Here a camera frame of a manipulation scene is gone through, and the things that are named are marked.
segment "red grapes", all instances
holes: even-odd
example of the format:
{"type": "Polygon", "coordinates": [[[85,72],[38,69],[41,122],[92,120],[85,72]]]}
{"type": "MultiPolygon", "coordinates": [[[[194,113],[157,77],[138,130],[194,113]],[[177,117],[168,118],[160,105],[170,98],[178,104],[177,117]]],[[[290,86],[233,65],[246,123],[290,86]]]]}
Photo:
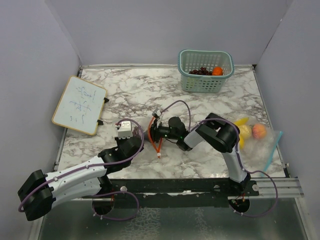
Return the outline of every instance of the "red grapes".
{"type": "Polygon", "coordinates": [[[192,70],[189,72],[189,74],[194,74],[194,75],[212,75],[212,71],[208,71],[206,67],[200,67],[199,70],[192,70]]]}

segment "plastic bag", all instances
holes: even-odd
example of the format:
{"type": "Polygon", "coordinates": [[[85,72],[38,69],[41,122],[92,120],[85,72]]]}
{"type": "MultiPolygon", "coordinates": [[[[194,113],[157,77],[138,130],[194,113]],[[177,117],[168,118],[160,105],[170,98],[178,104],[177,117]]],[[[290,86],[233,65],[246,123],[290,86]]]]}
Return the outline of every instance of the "plastic bag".
{"type": "Polygon", "coordinates": [[[252,116],[241,115],[232,121],[240,129],[239,149],[244,162],[255,170],[266,172],[283,134],[252,116]]]}

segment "gray wall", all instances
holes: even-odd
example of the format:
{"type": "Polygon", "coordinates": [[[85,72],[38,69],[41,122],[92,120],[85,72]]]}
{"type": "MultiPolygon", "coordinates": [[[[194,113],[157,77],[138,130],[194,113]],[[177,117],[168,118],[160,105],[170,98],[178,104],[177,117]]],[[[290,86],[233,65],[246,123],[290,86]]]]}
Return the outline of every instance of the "gray wall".
{"type": "Polygon", "coordinates": [[[47,0],[84,65],[177,64],[183,49],[257,64],[291,0],[47,0]]]}
{"type": "Polygon", "coordinates": [[[296,0],[257,65],[280,148],[298,176],[320,237],[320,2],[296,0]]]}
{"type": "Polygon", "coordinates": [[[0,239],[27,239],[17,191],[50,171],[62,128],[51,122],[79,60],[43,0],[0,3],[0,239]]]}

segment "glass surface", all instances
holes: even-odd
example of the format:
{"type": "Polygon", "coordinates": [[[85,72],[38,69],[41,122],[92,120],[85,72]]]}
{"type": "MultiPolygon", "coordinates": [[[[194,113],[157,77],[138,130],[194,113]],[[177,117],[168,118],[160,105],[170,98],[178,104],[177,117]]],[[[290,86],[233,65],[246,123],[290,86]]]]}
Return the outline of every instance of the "glass surface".
{"type": "MultiPolygon", "coordinates": [[[[251,200],[248,213],[264,212],[274,199],[251,200]]],[[[115,209],[125,217],[133,209],[115,209]]],[[[125,222],[93,217],[91,201],[63,203],[43,220],[39,240],[306,240],[294,198],[280,199],[260,218],[241,217],[230,208],[143,208],[125,222]]]]}

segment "screw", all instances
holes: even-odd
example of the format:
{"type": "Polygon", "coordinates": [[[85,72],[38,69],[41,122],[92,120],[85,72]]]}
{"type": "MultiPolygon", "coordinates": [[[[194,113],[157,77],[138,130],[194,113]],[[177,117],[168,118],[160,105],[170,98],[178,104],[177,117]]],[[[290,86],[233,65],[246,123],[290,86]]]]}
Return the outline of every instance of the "screw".
{"type": "Polygon", "coordinates": [[[127,187],[126,186],[122,186],[122,187],[120,187],[120,191],[121,192],[126,192],[128,189],[127,189],[127,187]]]}
{"type": "Polygon", "coordinates": [[[259,186],[257,184],[252,185],[253,191],[257,192],[259,190],[259,186]]]}
{"type": "Polygon", "coordinates": [[[219,186],[219,185],[214,185],[213,189],[214,189],[216,192],[220,192],[220,186],[219,186]]]}

